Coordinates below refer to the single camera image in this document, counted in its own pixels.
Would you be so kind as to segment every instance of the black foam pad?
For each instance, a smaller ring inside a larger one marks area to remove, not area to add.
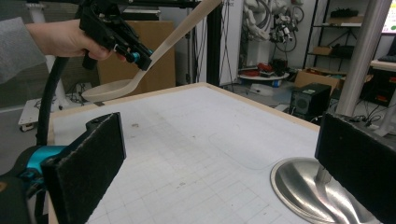
[[[120,114],[87,123],[87,132],[41,163],[60,223],[85,223],[125,159]]]
[[[0,223],[31,223],[21,179],[0,176]]]
[[[396,144],[358,120],[325,114],[315,157],[383,223],[396,223]]]

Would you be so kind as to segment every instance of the speaker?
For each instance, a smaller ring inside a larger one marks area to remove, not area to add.
[[[331,86],[311,83],[291,93],[289,113],[294,117],[311,120],[320,116],[329,105]]]

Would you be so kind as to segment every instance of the gray sleeve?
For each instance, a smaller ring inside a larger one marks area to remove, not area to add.
[[[0,21],[0,84],[45,61],[21,18]]]

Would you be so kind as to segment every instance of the human hand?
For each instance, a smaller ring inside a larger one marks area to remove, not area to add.
[[[26,28],[46,55],[79,57],[84,56],[88,50],[90,58],[102,61],[112,53],[86,36],[84,31],[79,29],[79,20],[30,23],[26,24]],[[126,61],[122,55],[117,56],[121,61]]]

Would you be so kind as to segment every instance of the white grid paper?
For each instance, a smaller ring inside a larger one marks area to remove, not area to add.
[[[318,133],[206,87],[54,120],[68,145],[91,119],[120,112],[127,158],[90,217],[101,223],[305,223],[270,172],[314,156]]]

